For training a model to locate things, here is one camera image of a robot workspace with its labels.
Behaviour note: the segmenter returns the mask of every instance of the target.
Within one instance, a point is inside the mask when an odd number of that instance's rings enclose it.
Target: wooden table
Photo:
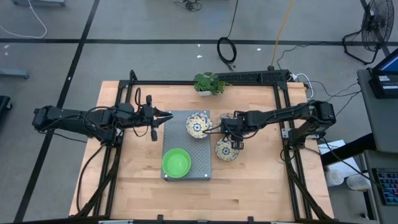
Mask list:
[[[141,87],[142,101],[152,95],[153,105],[160,110],[210,110],[214,122],[221,113],[234,110],[276,109],[271,86],[228,86],[222,95],[204,97],[191,85],[137,85],[133,94],[137,87]],[[288,87],[292,105],[306,101],[302,83],[288,83]],[[103,82],[97,105],[114,105],[117,90],[118,82]],[[135,106],[134,95],[131,99]],[[302,123],[295,121],[296,126]],[[137,128],[139,134],[145,130]],[[287,172],[279,157],[282,141],[278,124],[268,125],[245,140],[244,150],[234,161],[222,161],[212,150],[212,179],[202,182],[166,182],[160,178],[163,130],[162,125],[157,142],[151,141],[149,133],[138,138],[131,129],[126,130],[111,218],[155,220],[163,214],[165,220],[246,221],[253,216],[255,221],[294,221]],[[221,135],[210,138],[214,148]],[[306,146],[318,150],[316,141],[308,140]],[[97,140],[88,140],[82,166],[98,148]],[[320,157],[308,150],[301,150],[301,155],[307,188],[332,217]],[[98,186],[103,156],[104,149],[84,173],[81,207]],[[305,217],[298,189],[297,193],[301,217]],[[104,213],[107,194],[105,190],[100,214]],[[77,212],[75,199],[76,193],[70,214]]]

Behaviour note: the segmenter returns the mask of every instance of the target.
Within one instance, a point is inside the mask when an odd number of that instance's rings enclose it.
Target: decorative plate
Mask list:
[[[186,127],[192,137],[204,138],[207,134],[202,131],[212,128],[213,123],[207,114],[197,112],[187,118]]]
[[[220,139],[216,143],[216,155],[224,161],[232,161],[239,155],[239,149],[231,147],[231,141],[224,142]]]
[[[234,114],[232,113],[223,113],[217,118],[217,126],[221,124],[221,119],[223,118],[231,118],[234,119]]]

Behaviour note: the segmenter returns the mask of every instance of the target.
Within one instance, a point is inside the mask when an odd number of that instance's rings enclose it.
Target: gray floor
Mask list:
[[[67,0],[65,8],[34,6],[49,29],[45,38],[80,38],[92,3],[93,0]],[[89,38],[218,39],[226,35],[235,1],[204,0],[201,3],[200,12],[189,13],[171,0],[101,0]],[[288,5],[288,0],[241,1],[231,39],[275,40]],[[282,39],[341,40],[343,35],[359,29],[362,14],[359,0],[296,1]],[[0,2],[0,25],[20,34],[40,35],[42,30],[28,7],[14,6],[9,1]],[[0,30],[0,38],[12,36]],[[393,31],[391,40],[398,41],[398,29]],[[237,72],[265,70],[271,61],[272,45],[236,47]],[[280,46],[278,57],[292,47]],[[0,132],[0,223],[13,221],[44,139],[30,125],[33,110],[57,103],[76,48],[77,44],[0,44],[0,67],[26,69],[31,76],[29,80],[0,78],[0,95],[9,95],[14,103]],[[350,50],[361,57],[371,57],[362,47]],[[383,58],[383,54],[379,54],[376,63]],[[280,63],[282,68],[305,73],[311,80],[324,83],[331,94],[354,83],[356,71],[366,68],[347,57],[342,47],[334,46],[298,48],[286,53]],[[64,107],[78,110],[93,107],[101,82],[126,79],[130,69],[134,69],[140,80],[191,80],[199,72],[229,72],[217,56],[216,45],[211,44],[86,44]],[[328,98],[319,84],[314,83],[313,88],[315,99]],[[331,102],[338,111],[347,100],[334,98]],[[364,104],[358,95],[339,115],[326,137],[330,141],[350,142],[369,132]],[[69,136],[84,139],[79,135]],[[53,137],[25,220],[68,215],[84,147],[82,143]],[[374,223],[359,217],[366,211],[362,193],[343,185],[331,188],[330,197],[336,218]]]

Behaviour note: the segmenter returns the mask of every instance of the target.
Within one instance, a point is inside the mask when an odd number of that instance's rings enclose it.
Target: gray tray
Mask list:
[[[180,110],[170,111],[173,119],[164,123],[163,152],[164,154],[170,149],[185,149],[191,157],[191,169],[181,178],[167,177],[163,169],[160,174],[161,178],[166,181],[182,181],[182,180],[210,180],[211,178],[211,143],[210,135],[203,139],[196,139],[188,134],[185,127],[187,118],[196,112],[206,113],[210,117],[210,111],[199,110]]]

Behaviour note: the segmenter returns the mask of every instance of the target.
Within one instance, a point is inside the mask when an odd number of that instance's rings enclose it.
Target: electric fan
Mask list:
[[[391,0],[372,0],[366,7],[363,15],[361,30],[343,37],[344,52],[361,61],[365,65],[373,63],[377,52],[387,43],[394,24],[394,5]],[[347,50],[346,38],[361,33],[362,45],[368,51],[374,52],[371,62],[352,55]]]

